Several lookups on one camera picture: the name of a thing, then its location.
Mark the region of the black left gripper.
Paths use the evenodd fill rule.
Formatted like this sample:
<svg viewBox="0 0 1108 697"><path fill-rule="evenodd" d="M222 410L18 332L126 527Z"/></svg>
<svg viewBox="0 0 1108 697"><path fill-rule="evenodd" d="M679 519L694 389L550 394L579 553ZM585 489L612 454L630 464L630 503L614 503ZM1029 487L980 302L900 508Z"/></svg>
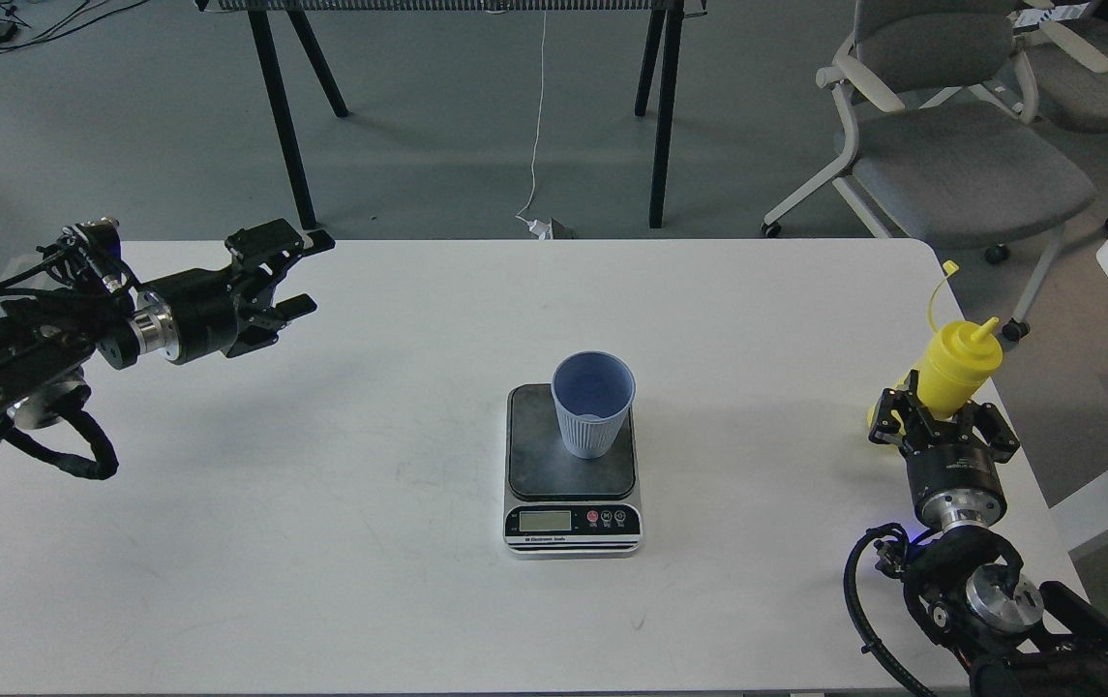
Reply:
<svg viewBox="0 0 1108 697"><path fill-rule="evenodd" d="M138 287L138 306L125 322L124 365L160 351L183 365L217 351L239 357L278 344L290 322L317 310L307 294L271 306L274 286L298 260L334 250L324 229L297 232L284 218L227 236L229 269L191 269Z"/></svg>

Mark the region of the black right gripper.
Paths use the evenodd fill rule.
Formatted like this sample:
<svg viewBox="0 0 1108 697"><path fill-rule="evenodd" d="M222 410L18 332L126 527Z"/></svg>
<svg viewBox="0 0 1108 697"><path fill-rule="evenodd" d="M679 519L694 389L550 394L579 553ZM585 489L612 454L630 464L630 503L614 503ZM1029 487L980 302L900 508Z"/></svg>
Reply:
<svg viewBox="0 0 1108 697"><path fill-rule="evenodd" d="M906 460L913 513L929 530L991 527L1006 512L996 464L1008 463L1020 442L995 403L968 401L938 424L919 397L919 370L883 389L866 438L897 445Z"/></svg>

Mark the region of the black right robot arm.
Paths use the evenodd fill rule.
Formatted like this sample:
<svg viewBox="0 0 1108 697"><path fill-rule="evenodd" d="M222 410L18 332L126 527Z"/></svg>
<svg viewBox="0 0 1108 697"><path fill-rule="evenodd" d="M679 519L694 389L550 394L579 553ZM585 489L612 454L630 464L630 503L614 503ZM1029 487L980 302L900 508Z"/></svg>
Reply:
<svg viewBox="0 0 1108 697"><path fill-rule="evenodd" d="M900 582L909 615L931 643L970 676L973 696L1108 696L1108 618L1066 584L1032 583L1017 549L993 530L1006 512L996 467L1018 439L999 408L966 402L947 418L919 396L920 375L878 398L869 440L897 447L906 460L913 513L925 533L897 522L866 530L844 568L847 613L860 650L915 696L922 684L866 619L856 568L866 549L876 568Z"/></svg>

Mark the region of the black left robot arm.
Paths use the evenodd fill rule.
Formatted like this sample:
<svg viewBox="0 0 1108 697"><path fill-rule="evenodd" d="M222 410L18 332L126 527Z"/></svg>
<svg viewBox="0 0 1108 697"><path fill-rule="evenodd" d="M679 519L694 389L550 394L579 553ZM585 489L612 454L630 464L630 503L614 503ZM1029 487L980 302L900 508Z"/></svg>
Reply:
<svg viewBox="0 0 1108 697"><path fill-rule="evenodd" d="M64 228L40 263L0 281L0 441L72 476L114 476L114 445L85 410L89 358L121 370L155 351L183 365L271 346L317 308L306 294L276 303L276 287L298 260L332 248L327 232L279 218L232 233L225 268L138 281L114 218Z"/></svg>

